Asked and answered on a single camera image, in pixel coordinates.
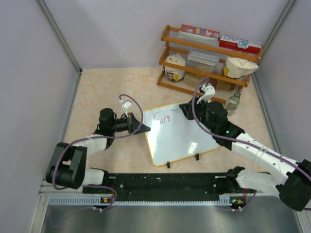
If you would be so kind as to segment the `yellow framed whiteboard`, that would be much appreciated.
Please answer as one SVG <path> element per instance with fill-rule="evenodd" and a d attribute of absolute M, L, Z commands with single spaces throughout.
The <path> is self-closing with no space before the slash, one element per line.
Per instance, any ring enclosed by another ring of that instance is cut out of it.
<path fill-rule="evenodd" d="M 216 150 L 219 145 L 195 122 L 187 120 L 182 111 L 172 108 L 188 100 L 162 105 L 143 112 L 143 124 L 150 156 L 155 166 L 166 165 L 197 154 Z"/>

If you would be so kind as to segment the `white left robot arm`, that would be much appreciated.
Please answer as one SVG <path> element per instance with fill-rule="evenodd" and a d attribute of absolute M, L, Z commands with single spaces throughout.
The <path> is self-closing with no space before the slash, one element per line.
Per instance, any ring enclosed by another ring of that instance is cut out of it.
<path fill-rule="evenodd" d="M 86 159 L 109 148 L 115 133 L 127 131 L 133 135 L 150 130 L 133 113 L 122 114 L 121 118 L 117 118 L 112 109 L 104 108 L 100 111 L 99 124 L 91 136 L 73 144 L 60 142 L 56 145 L 46 172 L 46 182 L 57 188 L 72 189 L 93 185 L 99 192 L 106 192 L 110 188 L 110 180 L 104 177 L 103 170 L 86 168 Z"/>

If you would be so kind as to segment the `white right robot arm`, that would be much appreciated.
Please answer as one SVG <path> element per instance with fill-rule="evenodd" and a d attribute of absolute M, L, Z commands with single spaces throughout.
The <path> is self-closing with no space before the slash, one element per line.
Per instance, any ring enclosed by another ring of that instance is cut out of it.
<path fill-rule="evenodd" d="M 245 156 L 266 170 L 266 173 L 252 172 L 244 167 L 229 170 L 226 184 L 230 191 L 253 189 L 278 197 L 295 211 L 307 210 L 311 201 L 310 161 L 298 162 L 259 143 L 228 120 L 227 110 L 220 102 L 194 98 L 178 108 L 186 119 L 195 120 L 218 145 Z"/>

